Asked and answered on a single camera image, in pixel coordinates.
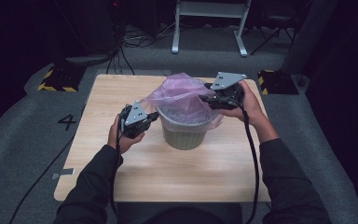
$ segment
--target floor mat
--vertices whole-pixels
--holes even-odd
[[[298,95],[292,77],[281,71],[261,70],[257,77],[263,94]]]

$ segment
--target wooden table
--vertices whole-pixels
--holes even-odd
[[[99,75],[91,90],[54,197],[63,201],[75,186],[85,165],[106,144],[109,128],[125,104],[141,100],[162,84],[166,77]],[[200,78],[213,82],[214,78]],[[263,110],[257,86],[246,80]],[[251,133],[258,154],[259,142]],[[117,202],[251,202],[255,193],[255,170],[243,123],[224,118],[216,129],[206,133],[200,146],[178,150],[164,140],[160,120],[153,122],[139,144],[123,154],[117,171]],[[260,202],[269,202],[260,183]]]

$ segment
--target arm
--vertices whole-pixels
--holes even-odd
[[[260,163],[263,181],[271,198],[271,211],[264,223],[330,223],[322,200],[305,176],[298,161],[283,143],[269,119],[261,110],[255,94],[241,81],[245,96],[244,109],[260,141]],[[220,113],[243,121],[239,108]]]
[[[80,173],[76,186],[59,207],[54,223],[106,223],[105,208],[109,202],[110,182],[123,162],[120,153],[115,150],[117,123],[118,117],[110,128],[107,144]],[[120,152],[125,153],[144,136],[145,133],[135,139],[122,136],[119,142]]]

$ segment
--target black sleeve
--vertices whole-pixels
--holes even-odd
[[[110,181],[118,162],[122,163],[118,152],[103,146],[80,173],[76,186],[59,207],[54,223],[106,223]]]
[[[260,145],[271,211],[263,223],[331,223],[321,197],[282,139]]]

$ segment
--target purple plastic bag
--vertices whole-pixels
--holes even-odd
[[[148,112],[158,111],[161,122],[171,132],[201,133],[218,127],[223,115],[202,102],[199,95],[214,95],[202,80],[185,73],[172,75],[141,100]]]

